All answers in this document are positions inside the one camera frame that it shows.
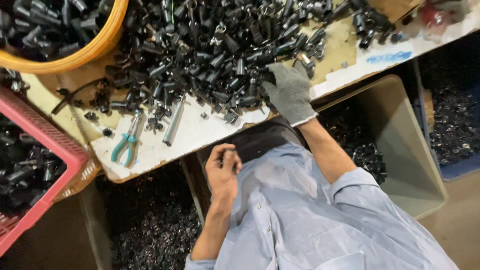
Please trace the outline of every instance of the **beige bin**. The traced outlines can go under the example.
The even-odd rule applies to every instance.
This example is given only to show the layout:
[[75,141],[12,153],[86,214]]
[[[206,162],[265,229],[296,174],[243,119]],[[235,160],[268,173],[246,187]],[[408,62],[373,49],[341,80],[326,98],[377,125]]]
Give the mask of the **beige bin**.
[[389,75],[316,111],[347,98],[356,98],[365,109],[378,150],[384,155],[388,177],[382,190],[416,219],[437,211],[446,202],[447,193],[402,80]]

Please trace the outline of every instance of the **pliers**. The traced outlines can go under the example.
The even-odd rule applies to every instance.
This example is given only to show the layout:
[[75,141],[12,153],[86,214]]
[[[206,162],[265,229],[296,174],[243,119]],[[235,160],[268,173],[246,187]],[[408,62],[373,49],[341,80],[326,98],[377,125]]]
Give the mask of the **pliers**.
[[123,149],[125,144],[128,141],[128,157],[127,161],[125,162],[125,167],[128,166],[130,161],[132,160],[132,153],[133,153],[133,144],[138,141],[137,137],[135,137],[135,134],[137,133],[138,125],[142,121],[144,115],[144,110],[143,109],[136,109],[135,110],[135,117],[133,118],[133,122],[130,125],[130,128],[128,129],[127,133],[123,133],[122,140],[117,144],[115,149],[113,149],[112,152],[112,162],[117,162],[118,155],[120,151]]

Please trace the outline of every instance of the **light blue shirt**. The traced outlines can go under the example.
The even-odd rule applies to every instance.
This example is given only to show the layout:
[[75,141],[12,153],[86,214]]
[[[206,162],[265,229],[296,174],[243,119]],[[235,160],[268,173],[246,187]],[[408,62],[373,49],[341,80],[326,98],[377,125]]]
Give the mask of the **light blue shirt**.
[[217,260],[188,256],[186,270],[458,269],[363,169],[329,184],[309,151],[287,143],[237,179]]

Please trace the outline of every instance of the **workbench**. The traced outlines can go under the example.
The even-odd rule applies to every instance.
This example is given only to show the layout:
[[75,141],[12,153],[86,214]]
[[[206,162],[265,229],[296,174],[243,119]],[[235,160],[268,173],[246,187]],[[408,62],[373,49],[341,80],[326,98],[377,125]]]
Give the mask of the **workbench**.
[[[445,33],[436,40],[434,37],[424,35],[421,18],[416,18],[406,26],[397,25],[397,29],[403,36],[400,42],[396,44],[387,42],[382,46],[375,39],[367,50],[358,49],[358,41],[353,33],[351,21],[351,17],[343,18],[330,24],[326,29],[327,46],[324,59],[316,62],[310,89],[312,101],[478,30],[480,3],[474,3],[471,6],[471,13],[462,22],[448,26]],[[302,28],[302,32],[311,35],[315,26],[316,24],[312,22],[307,23]],[[27,97],[31,103],[49,115],[59,127],[80,144],[90,144],[93,150],[90,154],[98,158],[107,177],[113,182],[125,182],[277,115],[276,112],[263,106],[261,109],[243,111],[236,123],[231,125],[224,123],[222,115],[212,114],[213,109],[209,105],[201,106],[195,102],[194,97],[187,96],[172,146],[168,147],[162,143],[168,119],[163,123],[165,126],[163,130],[146,131],[144,129],[146,119],[151,117],[148,115],[144,117],[139,128],[139,142],[132,165],[125,167],[122,164],[121,161],[126,160],[125,152],[119,157],[120,163],[111,162],[111,152],[121,140],[121,134],[128,130],[132,115],[120,115],[117,111],[104,115],[89,108],[88,101],[94,98],[95,91],[85,91],[75,97],[83,100],[85,108],[73,108],[67,105],[58,115],[50,115],[50,112],[62,99],[56,93],[58,87],[74,90],[87,82],[103,77],[104,67],[112,63],[114,54],[115,52],[112,52],[101,59],[63,74],[22,74],[24,80],[31,85],[31,89],[27,91]],[[114,90],[111,100],[123,100],[125,94],[126,90]],[[91,122],[85,119],[83,115],[88,111],[96,112],[99,120]],[[202,112],[207,113],[206,120],[201,118]],[[102,135],[102,130],[107,127],[113,130],[111,137]],[[82,185],[86,185],[91,179],[84,177],[83,181],[85,183]],[[78,189],[67,191],[66,194],[75,192],[78,192]]]

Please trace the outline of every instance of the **shirt cuff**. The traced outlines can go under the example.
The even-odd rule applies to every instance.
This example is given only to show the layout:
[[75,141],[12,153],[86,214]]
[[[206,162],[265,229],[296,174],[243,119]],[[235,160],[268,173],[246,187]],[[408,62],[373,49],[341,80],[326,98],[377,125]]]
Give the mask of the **shirt cuff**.
[[185,270],[213,270],[216,260],[195,260],[192,261],[191,255],[187,256],[185,261]]
[[335,194],[337,194],[343,188],[360,184],[369,184],[380,187],[371,174],[362,168],[356,168],[351,172],[344,173],[335,183],[333,183],[331,189],[332,198],[334,198]]

